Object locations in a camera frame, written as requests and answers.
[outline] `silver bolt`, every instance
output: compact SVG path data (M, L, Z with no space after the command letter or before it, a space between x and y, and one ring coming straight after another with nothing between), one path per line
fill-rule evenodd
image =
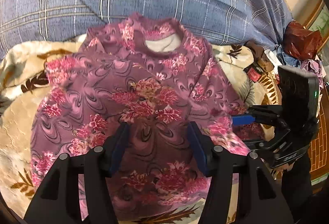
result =
M100 153L102 150L103 150L103 147L102 147L102 146L96 146L96 147L94 148L94 152L95 152L95 153Z
M68 157L67 153L60 154L60 160L65 160Z
M258 154L255 153L255 152L251 152L249 153L249 156L252 158L252 159L256 159L258 157Z
M223 151L223 147L220 146L220 145L216 145L213 149L214 149L215 152L218 152L218 153Z

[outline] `screw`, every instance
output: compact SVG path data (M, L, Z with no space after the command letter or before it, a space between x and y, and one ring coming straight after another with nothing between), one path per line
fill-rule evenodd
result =
M102 150L103 150L103 147L102 147L102 146L96 146L96 147L94 148L94 152L95 152L95 153L100 153Z
M252 158L252 159L256 159L258 157L258 154L255 153L255 152L251 152L249 153L249 156Z
M215 152L218 152L218 153L223 151L223 147L220 146L220 145L216 145L213 149L214 149Z
M68 157L67 153L60 154L60 160L65 160Z

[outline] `dark red plastic bag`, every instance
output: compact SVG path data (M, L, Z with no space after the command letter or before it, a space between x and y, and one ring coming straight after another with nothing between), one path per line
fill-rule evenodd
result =
M300 61L314 60L317 50L323 44L319 30L310 31L300 23L292 21L288 24L283 36L283 49Z

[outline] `neckline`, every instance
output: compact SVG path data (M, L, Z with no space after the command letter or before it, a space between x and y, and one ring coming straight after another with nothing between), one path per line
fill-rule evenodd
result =
M178 55L184 48L187 35L176 19L165 18L155 20L146 18L138 13L129 17L129 19L132 21L134 28L134 45L137 52L142 52L153 58L163 59ZM175 33L179 36L181 43L172 51L156 52L150 49L146 44L146 40L157 41Z

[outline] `purple cloth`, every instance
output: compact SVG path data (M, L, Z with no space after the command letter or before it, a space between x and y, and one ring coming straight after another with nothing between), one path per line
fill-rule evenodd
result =
M322 62L320 60L306 59L302 61L300 68L315 73L319 79L320 90L323 89Z
M151 51L146 40L177 33L171 52ZM120 122L131 123L119 171L107 179L119 220L161 214L206 198L210 181L198 170L186 139L187 121L230 152L249 149L232 132L228 114L243 107L211 45L177 20L131 16L91 28L79 52L46 64L54 86L32 127L32 179L36 186L61 153L102 145ZM80 178L80 206L88 215Z

